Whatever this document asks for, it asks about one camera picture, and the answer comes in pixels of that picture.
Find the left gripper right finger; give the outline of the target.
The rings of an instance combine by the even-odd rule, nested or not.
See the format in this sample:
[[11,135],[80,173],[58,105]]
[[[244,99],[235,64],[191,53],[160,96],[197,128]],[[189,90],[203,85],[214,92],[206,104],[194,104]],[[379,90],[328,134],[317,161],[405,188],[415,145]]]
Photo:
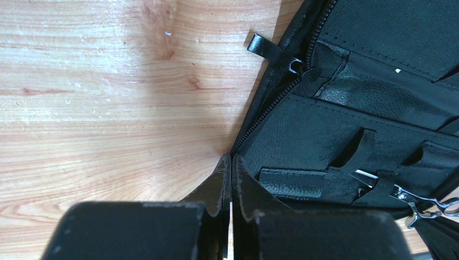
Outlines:
[[243,158],[232,161],[235,259],[412,259],[385,212],[295,210],[264,189]]

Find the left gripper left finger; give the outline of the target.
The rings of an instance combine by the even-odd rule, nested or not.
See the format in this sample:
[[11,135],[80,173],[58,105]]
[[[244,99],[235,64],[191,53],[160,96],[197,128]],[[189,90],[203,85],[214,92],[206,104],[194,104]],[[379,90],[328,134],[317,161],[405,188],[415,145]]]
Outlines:
[[85,201],[61,218],[43,259],[224,259],[231,156],[180,201]]

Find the silver scissors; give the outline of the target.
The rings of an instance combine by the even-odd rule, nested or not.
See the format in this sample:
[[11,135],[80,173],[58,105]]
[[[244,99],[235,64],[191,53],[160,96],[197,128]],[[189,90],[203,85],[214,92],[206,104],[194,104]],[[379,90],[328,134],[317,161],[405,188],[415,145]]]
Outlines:
[[[355,170],[353,173],[350,173],[350,175],[366,185],[372,191],[376,188],[379,181],[382,180],[379,176],[362,170]],[[390,197],[408,204],[412,209],[412,216],[405,220],[405,225],[408,229],[413,229],[416,222],[421,219],[435,219],[442,215],[448,217],[458,217],[458,197],[452,197],[444,202],[441,202],[436,198],[426,198],[416,195],[398,184],[390,184],[389,188]],[[416,206],[416,203],[420,202],[427,202],[435,205],[438,208],[438,211],[422,213]]]

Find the black zippered tool case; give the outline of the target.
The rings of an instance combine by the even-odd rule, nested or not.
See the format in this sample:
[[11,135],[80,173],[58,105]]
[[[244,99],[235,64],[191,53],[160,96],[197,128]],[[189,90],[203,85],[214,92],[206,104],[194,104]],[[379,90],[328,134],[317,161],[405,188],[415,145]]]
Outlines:
[[304,1],[231,153],[277,199],[406,216],[458,187],[458,1]]

